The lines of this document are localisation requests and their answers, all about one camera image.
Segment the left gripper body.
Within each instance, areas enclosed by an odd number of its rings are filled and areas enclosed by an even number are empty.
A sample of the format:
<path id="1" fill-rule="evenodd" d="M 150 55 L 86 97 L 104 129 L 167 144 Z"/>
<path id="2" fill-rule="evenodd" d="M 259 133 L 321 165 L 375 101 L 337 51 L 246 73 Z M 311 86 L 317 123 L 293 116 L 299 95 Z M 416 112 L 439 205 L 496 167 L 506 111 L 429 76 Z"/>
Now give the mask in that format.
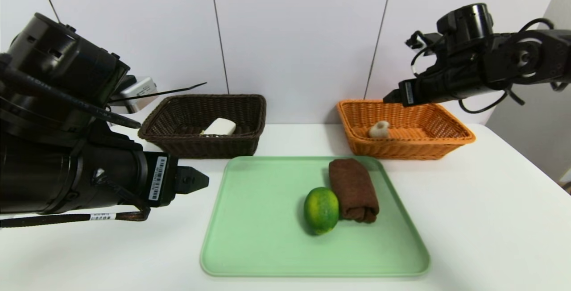
<path id="1" fill-rule="evenodd" d="M 98 169 L 104 171 L 113 184 L 147 202 L 151 207 L 167 206 L 174 199 L 177 159 L 166 153 L 144 151 L 139 143 L 110 146 L 87 143 L 78 159 L 80 176 L 73 186 L 78 197 L 72 200 L 72 210 L 98 209 L 116 205 L 131 205 L 108 187 L 92 183 Z"/>

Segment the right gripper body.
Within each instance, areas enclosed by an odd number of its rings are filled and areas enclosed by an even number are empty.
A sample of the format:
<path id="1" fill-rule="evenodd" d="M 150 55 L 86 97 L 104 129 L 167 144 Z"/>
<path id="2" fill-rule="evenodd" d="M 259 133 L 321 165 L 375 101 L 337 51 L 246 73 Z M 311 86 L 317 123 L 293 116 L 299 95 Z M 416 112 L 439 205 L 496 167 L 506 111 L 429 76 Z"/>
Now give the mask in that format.
<path id="1" fill-rule="evenodd" d="M 445 65 L 442 61 L 428 67 L 414 79 L 408 79 L 398 84 L 401 103 L 408 106 L 422 104 L 439 104 L 457 100 L 454 73 L 455 67 Z"/>

